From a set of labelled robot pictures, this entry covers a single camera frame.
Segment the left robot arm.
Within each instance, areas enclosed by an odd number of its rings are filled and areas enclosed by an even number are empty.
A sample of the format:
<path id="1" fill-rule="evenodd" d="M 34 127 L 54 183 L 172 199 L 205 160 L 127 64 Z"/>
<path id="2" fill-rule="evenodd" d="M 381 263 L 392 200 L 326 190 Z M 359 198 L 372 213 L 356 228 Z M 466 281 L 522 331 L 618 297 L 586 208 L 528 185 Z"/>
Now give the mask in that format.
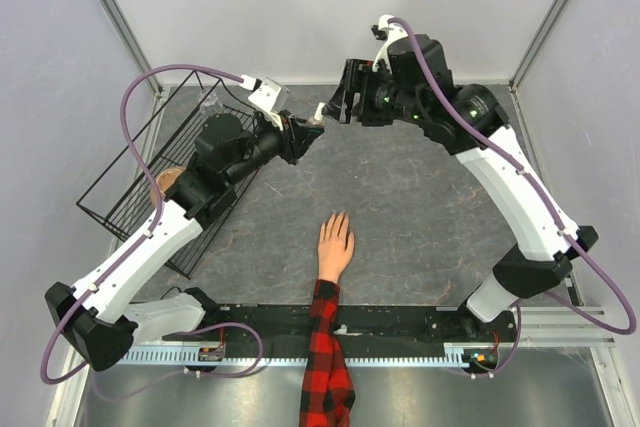
<path id="1" fill-rule="evenodd" d="M 84 278 L 61 282 L 45 294 L 57 329 L 96 371 L 118 363 L 132 346 L 189 332 L 208 340 L 219 329 L 215 304 L 201 290 L 133 303 L 141 287 L 185 245 L 236 203 L 236 186 L 279 157 L 295 164 L 324 131 L 323 116 L 300 119 L 283 110 L 256 114 L 244 128 L 229 113 L 210 117 L 195 139 L 187 167 L 165 190 L 155 189 L 155 209 L 113 255 Z"/>

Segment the nail polish bottle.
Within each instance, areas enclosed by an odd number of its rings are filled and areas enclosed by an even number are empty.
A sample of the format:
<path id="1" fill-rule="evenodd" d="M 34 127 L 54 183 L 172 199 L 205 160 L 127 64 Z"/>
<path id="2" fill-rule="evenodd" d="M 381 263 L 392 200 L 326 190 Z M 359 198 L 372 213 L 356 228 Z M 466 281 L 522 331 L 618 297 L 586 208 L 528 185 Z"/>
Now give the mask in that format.
<path id="1" fill-rule="evenodd" d="M 319 102 L 313 115 L 307 119 L 307 123 L 311 126 L 324 128 L 325 127 L 325 121 L 324 121 L 325 107 L 326 107 L 326 104 L 324 102 Z"/>

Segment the red plaid sleeve forearm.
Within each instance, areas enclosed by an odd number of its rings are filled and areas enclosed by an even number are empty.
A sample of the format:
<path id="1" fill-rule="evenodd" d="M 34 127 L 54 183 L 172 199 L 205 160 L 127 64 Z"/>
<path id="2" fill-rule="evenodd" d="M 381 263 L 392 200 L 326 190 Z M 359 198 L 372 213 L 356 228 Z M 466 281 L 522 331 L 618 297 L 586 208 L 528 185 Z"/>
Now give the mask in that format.
<path id="1" fill-rule="evenodd" d="M 312 321 L 301 387 L 299 425 L 349 426 L 356 394 L 337 335 L 339 286 L 317 280 L 310 307 Z"/>

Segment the mannequin hand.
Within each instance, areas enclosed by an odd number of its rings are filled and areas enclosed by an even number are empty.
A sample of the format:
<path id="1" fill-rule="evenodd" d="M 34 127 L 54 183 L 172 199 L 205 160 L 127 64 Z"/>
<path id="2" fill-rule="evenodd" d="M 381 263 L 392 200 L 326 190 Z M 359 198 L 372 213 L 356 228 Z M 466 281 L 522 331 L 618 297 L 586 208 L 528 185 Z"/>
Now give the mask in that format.
<path id="1" fill-rule="evenodd" d="M 332 214 L 320 228 L 318 279 L 337 284 L 355 250 L 355 235 L 345 212 Z"/>

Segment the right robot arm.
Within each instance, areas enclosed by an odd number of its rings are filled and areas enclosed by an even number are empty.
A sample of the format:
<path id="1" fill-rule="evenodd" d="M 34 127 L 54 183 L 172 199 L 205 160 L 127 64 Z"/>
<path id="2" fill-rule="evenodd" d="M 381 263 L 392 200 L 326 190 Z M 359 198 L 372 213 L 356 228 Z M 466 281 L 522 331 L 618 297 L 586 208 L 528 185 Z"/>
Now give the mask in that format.
<path id="1" fill-rule="evenodd" d="M 579 226 L 554 200 L 523 154 L 509 117 L 480 84 L 457 86 L 442 45 L 425 34 L 414 41 L 386 36 L 374 60 L 348 59 L 325 112 L 340 123 L 366 127 L 414 124 L 481 184 L 515 236 L 515 245 L 463 302 L 458 328 L 483 339 L 494 319 L 519 299 L 559 285 L 572 261 L 598 235 Z"/>

